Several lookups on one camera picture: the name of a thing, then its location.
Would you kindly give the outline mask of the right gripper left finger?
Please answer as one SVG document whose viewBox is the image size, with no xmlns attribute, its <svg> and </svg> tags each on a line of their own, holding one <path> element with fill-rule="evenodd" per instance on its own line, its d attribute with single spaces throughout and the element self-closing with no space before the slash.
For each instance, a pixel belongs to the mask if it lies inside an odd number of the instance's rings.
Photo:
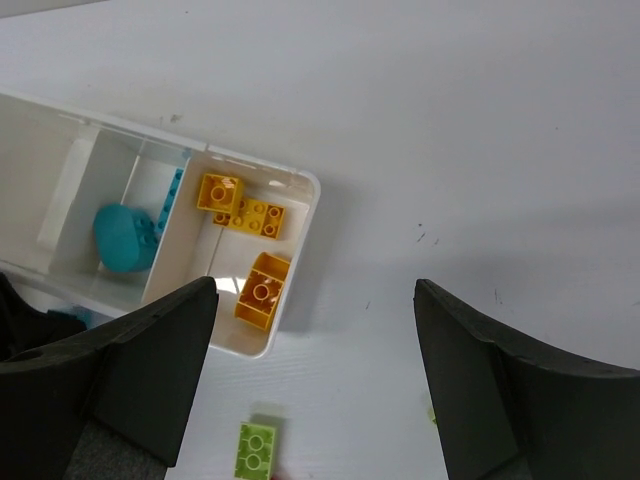
<svg viewBox="0 0 640 480">
<path fill-rule="evenodd" d="M 85 358 L 1 362 L 5 479 L 161 479 L 175 466 L 218 305 L 201 277 L 75 335 Z"/>
</svg>

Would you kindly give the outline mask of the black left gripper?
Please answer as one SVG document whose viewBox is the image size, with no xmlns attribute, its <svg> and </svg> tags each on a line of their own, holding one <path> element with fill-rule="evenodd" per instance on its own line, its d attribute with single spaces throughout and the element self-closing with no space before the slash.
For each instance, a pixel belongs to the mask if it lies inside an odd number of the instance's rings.
<svg viewBox="0 0 640 480">
<path fill-rule="evenodd" d="M 86 331 L 69 314 L 43 312 L 32 307 L 1 274 L 1 362 L 66 363 L 87 356 L 74 344 Z"/>
</svg>

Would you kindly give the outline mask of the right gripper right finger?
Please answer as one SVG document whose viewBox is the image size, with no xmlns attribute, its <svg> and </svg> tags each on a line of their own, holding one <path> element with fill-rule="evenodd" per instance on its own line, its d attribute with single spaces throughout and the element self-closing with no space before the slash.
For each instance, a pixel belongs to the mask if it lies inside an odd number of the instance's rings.
<svg viewBox="0 0 640 480">
<path fill-rule="evenodd" d="M 415 285 L 414 313 L 452 479 L 635 479 L 639 373 L 556 348 Z"/>
</svg>

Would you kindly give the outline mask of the small teal square brick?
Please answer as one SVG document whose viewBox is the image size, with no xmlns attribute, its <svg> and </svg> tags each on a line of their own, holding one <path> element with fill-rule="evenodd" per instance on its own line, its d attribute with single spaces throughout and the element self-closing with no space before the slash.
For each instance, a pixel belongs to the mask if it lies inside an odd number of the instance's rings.
<svg viewBox="0 0 640 480">
<path fill-rule="evenodd" d="M 81 322 L 86 329 L 91 328 L 93 323 L 93 312 L 79 306 L 74 306 L 69 309 L 49 309 L 47 314 L 60 319 L 77 320 Z"/>
</svg>

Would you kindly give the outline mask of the teal frog lily brick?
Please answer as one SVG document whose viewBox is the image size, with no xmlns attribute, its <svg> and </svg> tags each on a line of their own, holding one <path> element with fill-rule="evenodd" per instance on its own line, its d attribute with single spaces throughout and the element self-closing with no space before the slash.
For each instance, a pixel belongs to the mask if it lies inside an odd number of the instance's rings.
<svg viewBox="0 0 640 480">
<path fill-rule="evenodd" d="M 94 218 L 93 230 L 103 265 L 115 273 L 150 269 L 159 245 L 154 228 L 142 209 L 121 204 L 102 207 Z"/>
</svg>

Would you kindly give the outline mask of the yellow curved striped brick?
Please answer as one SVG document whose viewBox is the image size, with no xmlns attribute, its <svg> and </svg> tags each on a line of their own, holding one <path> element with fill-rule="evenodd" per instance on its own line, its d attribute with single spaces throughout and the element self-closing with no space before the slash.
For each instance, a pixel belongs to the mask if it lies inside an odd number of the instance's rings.
<svg viewBox="0 0 640 480">
<path fill-rule="evenodd" d="M 234 317 L 269 332 L 284 289 L 290 262 L 262 252 L 252 265 L 234 309 Z"/>
</svg>

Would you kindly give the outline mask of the small yellow brick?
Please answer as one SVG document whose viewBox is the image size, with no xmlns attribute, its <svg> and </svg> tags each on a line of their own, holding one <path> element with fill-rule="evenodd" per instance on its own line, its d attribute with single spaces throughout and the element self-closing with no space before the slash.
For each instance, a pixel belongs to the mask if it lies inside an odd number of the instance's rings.
<svg viewBox="0 0 640 480">
<path fill-rule="evenodd" d="M 196 207 L 200 210 L 236 215 L 244 194 L 244 182 L 237 177 L 206 173 L 203 175 Z"/>
</svg>

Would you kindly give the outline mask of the long teal brick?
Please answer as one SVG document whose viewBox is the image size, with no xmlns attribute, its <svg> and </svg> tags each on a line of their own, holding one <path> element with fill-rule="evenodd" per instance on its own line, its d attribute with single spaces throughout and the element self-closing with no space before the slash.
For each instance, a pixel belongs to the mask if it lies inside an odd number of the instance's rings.
<svg viewBox="0 0 640 480">
<path fill-rule="evenodd" d="M 167 224 L 172 206 L 174 204 L 177 191 L 179 189 L 183 172 L 184 172 L 183 169 L 178 168 L 175 170 L 174 175 L 172 177 L 171 183 L 169 185 L 169 189 L 167 191 L 165 200 L 163 202 L 162 209 L 160 211 L 158 220 L 155 225 L 155 231 L 158 236 L 161 236 L 164 233 L 164 230 L 166 228 L 166 224 Z"/>
</svg>

